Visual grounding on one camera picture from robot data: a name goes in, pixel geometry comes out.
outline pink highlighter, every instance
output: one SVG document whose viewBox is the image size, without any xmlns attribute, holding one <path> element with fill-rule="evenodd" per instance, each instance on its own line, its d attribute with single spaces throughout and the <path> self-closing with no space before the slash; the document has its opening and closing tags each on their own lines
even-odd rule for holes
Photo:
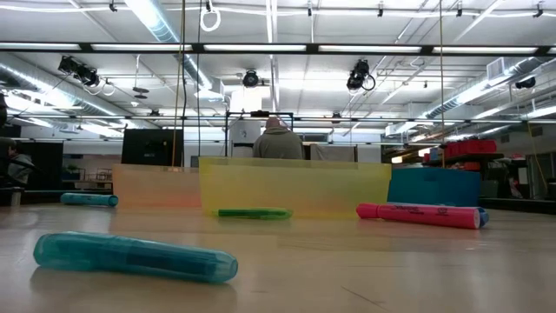
<svg viewBox="0 0 556 313">
<path fill-rule="evenodd" d="M 427 204 L 372 204 L 357 206 L 360 218 L 424 223 L 477 230 L 488 222 L 488 213 L 479 207 L 453 207 Z"/>
</svg>

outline black monitor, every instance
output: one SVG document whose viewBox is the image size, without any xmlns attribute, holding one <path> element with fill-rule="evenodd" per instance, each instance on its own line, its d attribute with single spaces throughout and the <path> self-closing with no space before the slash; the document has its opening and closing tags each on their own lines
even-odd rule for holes
<svg viewBox="0 0 556 313">
<path fill-rule="evenodd" d="M 122 163 L 182 166 L 183 132 L 173 130 L 125 130 Z"/>
</svg>

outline ductwork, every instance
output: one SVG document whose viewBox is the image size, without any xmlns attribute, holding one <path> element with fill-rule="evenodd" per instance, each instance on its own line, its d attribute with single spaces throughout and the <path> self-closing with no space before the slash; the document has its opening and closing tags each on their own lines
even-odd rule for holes
<svg viewBox="0 0 556 313">
<path fill-rule="evenodd" d="M 9 53 L 0 53 L 0 88 L 6 90 L 30 90 L 48 94 L 53 104 L 62 103 L 64 106 L 74 105 L 82 107 L 81 113 L 98 116 L 128 116 L 130 113 L 112 103 L 92 96 L 82 88 L 62 81 L 36 66 L 26 63 Z M 133 121 L 138 127 L 155 129 L 148 121 Z"/>
<path fill-rule="evenodd" d="M 164 9 L 157 0 L 125 0 L 141 23 L 161 43 L 180 43 L 179 33 L 172 28 Z M 205 75 L 190 55 L 183 55 L 183 70 L 204 90 L 213 87 L 213 80 Z"/>
<path fill-rule="evenodd" d="M 481 75 L 480 77 L 475 78 L 473 81 L 466 83 L 464 86 L 453 91 L 447 100 L 444 101 L 443 105 L 442 99 L 438 99 L 431 103 L 432 109 L 426 110 L 417 118 L 433 119 L 442 114 L 442 111 L 446 112 L 478 97 L 484 96 L 486 93 L 492 91 L 496 86 L 500 86 L 505 83 L 518 82 L 527 78 L 532 75 L 534 70 L 538 69 L 542 64 L 550 61 L 551 58 L 529 57 L 527 59 L 514 58 L 505 60 L 509 62 L 506 62 L 506 69 L 503 73 L 501 73 L 501 77 L 489 79 L 487 74 Z M 417 123 L 412 122 L 390 125 L 387 127 L 387 134 L 400 134 L 412 129 L 416 125 Z"/>
</svg>

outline gray hoodie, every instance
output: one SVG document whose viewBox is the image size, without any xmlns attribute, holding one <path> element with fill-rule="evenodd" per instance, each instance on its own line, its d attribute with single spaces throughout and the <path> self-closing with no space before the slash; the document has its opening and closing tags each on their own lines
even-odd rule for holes
<svg viewBox="0 0 556 313">
<path fill-rule="evenodd" d="M 12 157 L 11 159 L 19 161 L 21 163 L 27 163 L 33 165 L 33 163 L 31 162 L 31 157 L 28 155 L 20 154 Z M 32 171 L 33 171 L 32 169 L 24 167 L 19 164 L 10 163 L 10 165 L 8 165 L 8 175 L 16 179 L 20 183 L 27 183 L 27 180 L 29 179 L 29 174 Z"/>
<path fill-rule="evenodd" d="M 257 138 L 253 157 L 303 159 L 303 141 L 284 127 L 271 127 Z"/>
</svg>

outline wooden table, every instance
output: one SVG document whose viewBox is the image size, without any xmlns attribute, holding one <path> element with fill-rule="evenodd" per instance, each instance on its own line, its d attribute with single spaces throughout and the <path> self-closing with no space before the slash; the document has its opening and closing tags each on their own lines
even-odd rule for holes
<svg viewBox="0 0 556 313">
<path fill-rule="evenodd" d="M 555 312 L 556 217 L 491 211 L 482 231 L 353 220 L 217 220 L 195 211 L 0 212 L 0 311 Z M 225 284 L 37 268 L 44 233 L 111 232 L 226 250 Z"/>
</svg>

